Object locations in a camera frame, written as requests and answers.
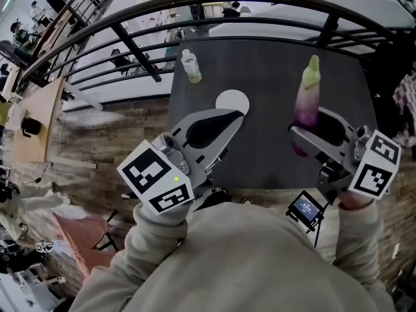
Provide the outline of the black metal railing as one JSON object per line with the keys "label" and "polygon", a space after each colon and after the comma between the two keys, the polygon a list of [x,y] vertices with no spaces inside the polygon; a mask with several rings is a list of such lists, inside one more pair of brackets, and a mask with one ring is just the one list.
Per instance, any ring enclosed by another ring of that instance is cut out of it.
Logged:
{"label": "black metal railing", "polygon": [[[141,37],[147,34],[152,34],[160,32],[163,30],[173,29],[174,27],[187,27],[191,25],[202,25],[202,24],[212,24],[212,23],[264,23],[264,24],[273,24],[273,25],[284,25],[290,27],[299,27],[303,29],[309,29],[312,31],[320,31],[324,33],[332,33],[337,37],[345,37],[348,41],[353,40],[353,34],[356,31],[346,31],[338,32],[336,30],[331,30],[327,26],[320,27],[317,25],[312,25],[309,23],[302,23],[299,21],[290,21],[287,19],[272,19],[272,18],[257,18],[257,17],[238,17],[238,18],[211,18],[203,20],[190,20],[183,21],[179,23],[170,23],[166,25],[160,25],[157,27],[152,27],[142,31],[128,33],[123,28],[122,24],[125,21],[135,19],[139,16],[145,16],[152,14],[154,12],[160,12],[163,10],[170,10],[177,7],[204,4],[204,3],[217,3],[224,1],[253,1],[260,3],[275,3],[277,5],[287,5],[294,7],[306,8],[309,10],[314,10],[317,12],[323,12],[329,16],[333,16],[338,19],[344,19],[358,25],[360,33],[372,32],[375,33],[378,37],[385,38],[387,40],[392,40],[394,37],[394,31],[400,29],[399,26],[383,26],[381,23],[374,21],[366,17],[364,14],[353,11],[350,8],[345,8],[340,5],[332,3],[330,0],[152,0],[145,3],[140,3],[129,8],[123,9],[119,12],[111,14],[110,16],[103,18],[96,23],[81,29],[73,36],[69,37],[62,45],[58,46],[56,49],[53,49],[43,55],[41,58],[32,62],[31,65],[25,70],[21,75],[22,81],[29,81],[37,86],[45,86],[47,84],[46,79],[49,74],[54,73],[57,70],[63,69],[67,64],[75,62],[80,58],[87,56],[95,51],[101,50],[103,48],[109,47],[120,42],[124,43],[125,46],[129,49],[129,52],[136,56],[139,61],[144,61],[142,56],[144,50],[139,48],[135,43],[134,39]],[[103,44],[97,45],[92,49],[83,51],[78,55],[64,61],[62,64],[57,65],[56,67],[49,70],[45,74],[39,74],[38,70],[52,58],[59,56],[67,48],[75,45],[81,40],[88,39],[91,36],[104,31],[106,29],[112,29],[113,32],[117,35],[116,39],[105,42]]]}

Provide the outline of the wooden handrail staircase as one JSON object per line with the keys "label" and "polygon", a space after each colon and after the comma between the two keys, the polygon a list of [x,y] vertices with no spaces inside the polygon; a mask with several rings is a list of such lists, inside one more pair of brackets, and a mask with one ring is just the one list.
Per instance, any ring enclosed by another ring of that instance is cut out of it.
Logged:
{"label": "wooden handrail staircase", "polygon": [[63,43],[77,33],[93,25],[103,17],[114,0],[68,0],[65,8],[42,33],[32,51],[29,67],[19,73],[21,81],[50,81],[73,70],[73,57],[83,52],[89,36],[76,39],[62,48]]}

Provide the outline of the pink cloth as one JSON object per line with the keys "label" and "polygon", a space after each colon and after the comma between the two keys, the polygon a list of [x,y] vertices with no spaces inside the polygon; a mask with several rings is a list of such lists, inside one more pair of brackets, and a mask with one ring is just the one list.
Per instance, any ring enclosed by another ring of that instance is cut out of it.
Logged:
{"label": "pink cloth", "polygon": [[108,267],[120,251],[111,237],[109,220],[102,216],[94,214],[84,218],[67,218],[53,214],[53,220],[85,279],[94,268]]}

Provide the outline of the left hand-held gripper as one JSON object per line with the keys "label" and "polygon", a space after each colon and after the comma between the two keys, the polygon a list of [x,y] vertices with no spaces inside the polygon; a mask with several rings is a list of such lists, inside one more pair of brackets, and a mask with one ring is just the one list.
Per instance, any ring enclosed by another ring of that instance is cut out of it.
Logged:
{"label": "left hand-held gripper", "polygon": [[118,172],[144,205],[163,214],[200,198],[208,189],[206,171],[224,157],[243,119],[241,111],[231,109],[189,114],[170,133],[153,142],[142,141]]}

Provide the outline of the person's grey sweatshirt torso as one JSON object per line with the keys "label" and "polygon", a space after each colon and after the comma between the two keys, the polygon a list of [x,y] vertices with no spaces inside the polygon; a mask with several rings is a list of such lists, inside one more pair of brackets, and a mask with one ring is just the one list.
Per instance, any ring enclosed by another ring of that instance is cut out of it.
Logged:
{"label": "person's grey sweatshirt torso", "polygon": [[187,224],[146,281],[125,273],[124,248],[93,269],[70,312],[395,312],[379,277],[360,284],[270,209],[226,202],[188,211]]}

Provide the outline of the light wooden table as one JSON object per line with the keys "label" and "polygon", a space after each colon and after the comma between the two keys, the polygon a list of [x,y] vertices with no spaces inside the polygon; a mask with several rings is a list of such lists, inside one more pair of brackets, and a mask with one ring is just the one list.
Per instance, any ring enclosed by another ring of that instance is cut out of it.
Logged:
{"label": "light wooden table", "polygon": [[53,126],[56,117],[62,112],[60,99],[64,90],[72,93],[76,98],[94,108],[100,111],[103,110],[103,105],[97,100],[83,94],[62,77],[59,77],[18,103],[18,107],[25,111],[25,117],[39,121],[41,129],[38,135],[30,138],[24,136],[21,131],[15,132],[14,143],[10,149],[12,158],[15,161],[36,164],[51,162],[79,168],[97,168],[97,164],[94,162],[65,158],[51,149]]}

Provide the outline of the black jug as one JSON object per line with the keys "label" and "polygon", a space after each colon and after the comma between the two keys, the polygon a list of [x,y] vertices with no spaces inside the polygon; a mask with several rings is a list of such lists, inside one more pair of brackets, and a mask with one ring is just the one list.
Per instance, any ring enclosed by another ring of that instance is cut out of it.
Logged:
{"label": "black jug", "polygon": [[21,121],[21,132],[24,137],[31,138],[32,136],[38,135],[41,128],[41,122],[33,118],[24,117]]}

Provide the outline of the person's right forearm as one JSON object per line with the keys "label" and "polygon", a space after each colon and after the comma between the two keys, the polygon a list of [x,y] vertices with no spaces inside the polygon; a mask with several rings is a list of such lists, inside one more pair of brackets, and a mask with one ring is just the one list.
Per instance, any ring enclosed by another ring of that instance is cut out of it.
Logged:
{"label": "person's right forearm", "polygon": [[334,265],[366,287],[378,282],[381,229],[374,199],[353,192],[339,195],[339,235]]}

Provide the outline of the small black monitor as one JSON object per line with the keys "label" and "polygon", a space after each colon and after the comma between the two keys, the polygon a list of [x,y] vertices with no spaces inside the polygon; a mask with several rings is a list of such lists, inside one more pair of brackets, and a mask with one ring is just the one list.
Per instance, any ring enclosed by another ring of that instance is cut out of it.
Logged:
{"label": "small black monitor", "polygon": [[301,222],[307,228],[307,232],[315,231],[324,218],[323,214],[324,207],[305,190],[294,199],[285,213],[296,222]]}

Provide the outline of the clear plastic drink bottle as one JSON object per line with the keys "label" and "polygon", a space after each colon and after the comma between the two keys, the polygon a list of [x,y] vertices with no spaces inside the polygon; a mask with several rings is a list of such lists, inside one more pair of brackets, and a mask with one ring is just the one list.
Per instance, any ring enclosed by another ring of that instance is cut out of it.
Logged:
{"label": "clear plastic drink bottle", "polygon": [[181,63],[191,83],[197,84],[202,80],[202,73],[197,58],[189,49],[182,50]]}

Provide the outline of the white round plate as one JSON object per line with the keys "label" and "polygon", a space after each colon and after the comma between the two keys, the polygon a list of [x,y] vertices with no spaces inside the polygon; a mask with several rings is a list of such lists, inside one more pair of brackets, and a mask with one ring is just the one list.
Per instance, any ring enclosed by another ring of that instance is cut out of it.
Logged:
{"label": "white round plate", "polygon": [[240,111],[246,116],[250,110],[250,101],[245,93],[239,90],[230,89],[225,90],[218,95],[215,102],[215,108]]}

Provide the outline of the purple eggplant with green stem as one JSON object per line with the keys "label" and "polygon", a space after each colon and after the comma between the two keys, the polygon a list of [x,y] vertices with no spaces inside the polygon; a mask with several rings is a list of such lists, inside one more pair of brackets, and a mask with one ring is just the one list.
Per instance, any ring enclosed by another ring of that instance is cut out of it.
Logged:
{"label": "purple eggplant with green stem", "polygon": [[307,67],[302,73],[294,105],[292,124],[306,131],[316,131],[320,103],[320,67],[319,57],[312,55]]}

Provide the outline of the person's left forearm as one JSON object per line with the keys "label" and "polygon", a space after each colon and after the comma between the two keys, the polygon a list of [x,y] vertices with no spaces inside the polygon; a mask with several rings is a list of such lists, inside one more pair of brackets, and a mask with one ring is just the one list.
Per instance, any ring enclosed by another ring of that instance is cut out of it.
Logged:
{"label": "person's left forearm", "polygon": [[135,207],[136,225],[125,240],[125,273],[146,281],[153,271],[174,252],[187,237],[187,215],[191,202],[156,215],[146,205]]}

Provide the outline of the dark grey table top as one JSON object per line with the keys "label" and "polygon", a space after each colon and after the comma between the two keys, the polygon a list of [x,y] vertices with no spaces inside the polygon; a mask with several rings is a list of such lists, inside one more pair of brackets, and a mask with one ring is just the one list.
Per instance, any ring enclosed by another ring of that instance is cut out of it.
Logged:
{"label": "dark grey table top", "polygon": [[377,126],[361,64],[355,58],[300,44],[264,40],[205,40],[185,44],[203,75],[192,84],[175,65],[167,127],[186,115],[211,109],[225,90],[247,95],[250,109],[213,168],[213,183],[226,189],[308,189],[317,183],[319,163],[297,156],[288,126],[302,72],[312,55],[320,59],[320,104],[353,127]]}

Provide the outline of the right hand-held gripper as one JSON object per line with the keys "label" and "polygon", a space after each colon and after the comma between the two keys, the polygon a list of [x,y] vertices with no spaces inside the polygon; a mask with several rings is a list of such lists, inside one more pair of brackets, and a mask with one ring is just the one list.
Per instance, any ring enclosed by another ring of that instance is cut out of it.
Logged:
{"label": "right hand-held gripper", "polygon": [[317,135],[292,126],[289,136],[297,150],[326,163],[317,189],[330,204],[346,191],[380,200],[398,172],[400,145],[377,129],[354,130],[342,116],[324,107],[319,108]]}

